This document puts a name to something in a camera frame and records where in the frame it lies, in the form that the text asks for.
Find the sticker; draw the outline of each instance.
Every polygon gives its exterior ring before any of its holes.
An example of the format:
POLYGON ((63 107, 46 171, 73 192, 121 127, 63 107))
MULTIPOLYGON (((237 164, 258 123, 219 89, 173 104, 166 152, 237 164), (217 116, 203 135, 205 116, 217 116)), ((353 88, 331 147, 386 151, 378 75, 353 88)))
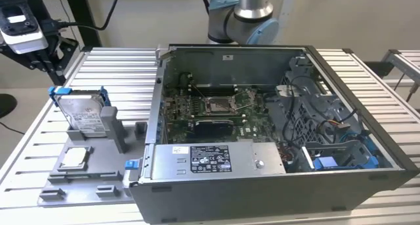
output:
POLYGON ((222 55, 221 60, 222 60, 222 61, 230 61, 230 60, 233 60, 233 55, 222 55))
POLYGON ((191 146, 189 156, 193 173, 231 172, 231 160, 226 145, 191 146))
POLYGON ((75 126, 82 133, 103 132, 103 124, 98 113, 71 113, 75 126))
POLYGON ((173 154, 186 154, 187 153, 187 146, 173 146, 171 147, 171 153, 173 154))

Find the hard drive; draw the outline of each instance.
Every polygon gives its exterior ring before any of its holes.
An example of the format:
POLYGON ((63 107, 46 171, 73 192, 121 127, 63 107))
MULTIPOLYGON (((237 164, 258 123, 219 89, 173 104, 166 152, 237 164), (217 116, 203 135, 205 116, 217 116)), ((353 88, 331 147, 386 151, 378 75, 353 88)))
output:
POLYGON ((73 130, 79 130, 85 137, 105 137, 105 128, 99 119, 103 106, 110 106, 103 89, 79 91, 61 88, 54 93, 54 102, 73 130))

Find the metal frame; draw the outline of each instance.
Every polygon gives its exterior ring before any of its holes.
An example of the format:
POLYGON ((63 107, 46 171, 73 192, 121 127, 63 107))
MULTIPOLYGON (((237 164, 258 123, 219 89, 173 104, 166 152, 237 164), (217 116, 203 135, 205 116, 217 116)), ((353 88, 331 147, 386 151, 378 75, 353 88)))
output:
MULTIPOLYGON (((420 166, 418 117, 353 54, 346 54, 339 49, 317 51, 411 162, 420 166)), ((147 75, 155 71, 154 56, 154 50, 94 48, 91 52, 79 54, 69 69, 67 83, 73 88, 94 89, 99 83, 105 85, 110 92, 109 98, 114 100, 118 109, 123 106, 123 109, 119 109, 123 114, 118 115, 118 118, 125 125, 131 124, 133 119, 147 118, 146 98, 153 91, 147 75)), ((15 224, 33 221, 43 224, 145 224, 134 204, 47 209, 35 206, 39 187, 43 184, 42 174, 46 174, 53 166, 63 144, 59 141, 66 126, 59 113, 50 108, 49 100, 0 170, 2 221, 13 221, 15 224)), ((211 221, 210 224, 418 224, 418 195, 420 177, 415 177, 394 191, 374 194, 351 211, 211 221)))
POLYGON ((387 50, 381 59, 382 62, 389 62, 397 69, 420 84, 420 51, 414 50, 387 50))

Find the white label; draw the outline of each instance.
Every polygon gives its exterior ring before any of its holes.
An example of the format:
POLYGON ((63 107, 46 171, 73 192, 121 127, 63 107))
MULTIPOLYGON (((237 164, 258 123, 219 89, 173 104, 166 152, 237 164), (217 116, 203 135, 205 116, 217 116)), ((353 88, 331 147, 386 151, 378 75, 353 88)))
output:
POLYGON ((173 154, 186 154, 189 151, 187 146, 173 146, 171 147, 171 153, 173 154))
POLYGON ((230 61, 230 60, 233 60, 233 55, 222 55, 221 60, 222 60, 222 61, 230 61))
POLYGON ((98 113, 73 113, 73 120, 77 128, 82 133, 103 132, 103 124, 99 120, 98 113))

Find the motherboard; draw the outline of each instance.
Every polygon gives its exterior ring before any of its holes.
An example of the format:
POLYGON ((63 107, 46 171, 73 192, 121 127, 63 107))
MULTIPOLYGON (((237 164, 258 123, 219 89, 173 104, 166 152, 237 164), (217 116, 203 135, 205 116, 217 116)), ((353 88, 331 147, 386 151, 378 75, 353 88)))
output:
POLYGON ((263 93, 254 88, 166 90, 167 143, 278 142, 263 93))

